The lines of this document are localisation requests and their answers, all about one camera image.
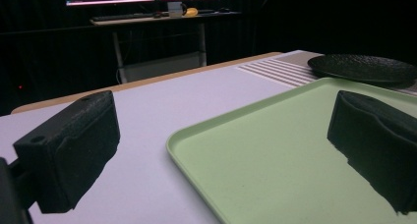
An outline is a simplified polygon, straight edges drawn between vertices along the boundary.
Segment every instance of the computer mouse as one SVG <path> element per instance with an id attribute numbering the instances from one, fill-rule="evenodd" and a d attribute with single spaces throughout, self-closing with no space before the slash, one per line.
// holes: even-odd
<path id="1" fill-rule="evenodd" d="M 230 12 L 230 9 L 229 8 L 220 8 L 220 9 L 218 9 L 218 13 L 229 13 Z"/>

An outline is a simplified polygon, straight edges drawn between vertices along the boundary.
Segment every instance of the white striped surface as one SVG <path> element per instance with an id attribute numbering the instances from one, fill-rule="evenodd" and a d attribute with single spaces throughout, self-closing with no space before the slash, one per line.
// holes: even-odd
<path id="1" fill-rule="evenodd" d="M 295 65 L 280 61 L 279 58 L 280 56 L 277 56 L 275 58 L 266 58 L 255 62 L 249 62 L 248 64 L 237 66 L 236 69 L 279 84 L 284 84 L 291 88 L 308 84 L 318 79 L 307 63 L 304 66 Z M 414 81 L 414 84 L 406 86 L 387 88 L 417 96 L 416 81 Z"/>

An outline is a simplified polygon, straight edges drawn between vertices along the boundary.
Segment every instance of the tray rim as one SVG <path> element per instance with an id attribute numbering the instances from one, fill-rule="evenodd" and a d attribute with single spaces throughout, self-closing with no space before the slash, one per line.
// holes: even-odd
<path id="1" fill-rule="evenodd" d="M 410 95 L 410 94 L 399 92 L 399 91 L 394 91 L 394 90 L 387 89 L 387 88 L 378 87 L 378 86 L 371 85 L 371 84 L 364 84 L 364 83 L 353 82 L 353 81 L 345 80 L 345 79 L 326 77 L 326 78 L 318 79 L 309 84 L 304 84 L 302 86 L 289 89 L 286 92 L 278 93 L 276 95 L 267 97 L 265 99 L 254 101 L 242 107 L 238 107 L 234 110 L 231 110 L 231 111 L 219 114 L 217 116 L 211 117 L 209 119 L 203 120 L 199 123 L 195 123 L 190 126 L 181 128 L 169 136 L 168 140 L 165 143 L 165 148 L 167 149 L 171 159 L 174 161 L 177 168 L 180 169 L 180 171 L 182 172 L 184 177 L 187 179 L 187 181 L 190 182 L 190 184 L 193 186 L 193 189 L 205 201 L 206 205 L 209 206 L 210 211 L 212 211 L 222 223 L 230 223 L 230 222 L 227 220 L 225 214 L 223 214 L 221 210 L 214 205 L 214 202 L 210 200 L 209 196 L 205 193 L 205 191 L 198 188 L 197 180 L 190 174 L 186 166 L 184 166 L 181 163 L 180 159 L 175 154 L 174 148 L 172 146 L 175 146 L 176 143 L 178 143 L 178 141 L 180 140 L 183 140 L 188 137 L 192 137 L 198 133 L 202 133 L 204 131 L 210 130 L 223 123 L 231 122 L 242 116 L 247 115 L 248 113 L 262 110 L 275 103 L 279 103 L 291 97 L 295 97 L 299 95 L 299 93 L 321 87 L 325 84 L 337 84 L 340 86 L 356 85 L 356 87 L 357 85 L 359 85 L 361 87 L 364 87 L 368 91 L 375 91 L 378 94 L 389 94 L 389 96 L 395 96 L 395 98 L 403 99 L 403 100 L 409 100 L 411 98 L 415 100 L 417 104 L 417 96 L 414 96 L 414 95 Z"/>

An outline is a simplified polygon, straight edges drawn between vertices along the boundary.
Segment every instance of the yellow object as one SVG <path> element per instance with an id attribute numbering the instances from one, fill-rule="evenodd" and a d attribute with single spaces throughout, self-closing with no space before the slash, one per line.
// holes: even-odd
<path id="1" fill-rule="evenodd" d="M 199 14 L 199 11 L 196 8 L 188 8 L 187 13 L 185 13 L 185 17 L 195 17 Z"/>

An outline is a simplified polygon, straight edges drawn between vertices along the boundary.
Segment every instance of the desk leg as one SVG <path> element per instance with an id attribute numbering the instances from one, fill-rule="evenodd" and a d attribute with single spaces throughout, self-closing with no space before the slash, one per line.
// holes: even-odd
<path id="1" fill-rule="evenodd" d="M 117 58 L 117 69 L 119 71 L 120 80 L 122 81 L 122 84 L 127 83 L 126 75 L 125 75 L 125 69 L 123 68 L 123 58 L 122 53 L 120 51 L 120 45 L 119 45 L 119 37 L 117 36 L 117 32 L 113 32 L 113 44 L 114 44 L 114 50 L 116 52 L 116 58 Z"/>
<path id="2" fill-rule="evenodd" d="M 199 24 L 199 59 L 200 59 L 200 67 L 206 66 L 207 56 L 206 56 L 206 34 L 205 34 L 205 25 Z"/>

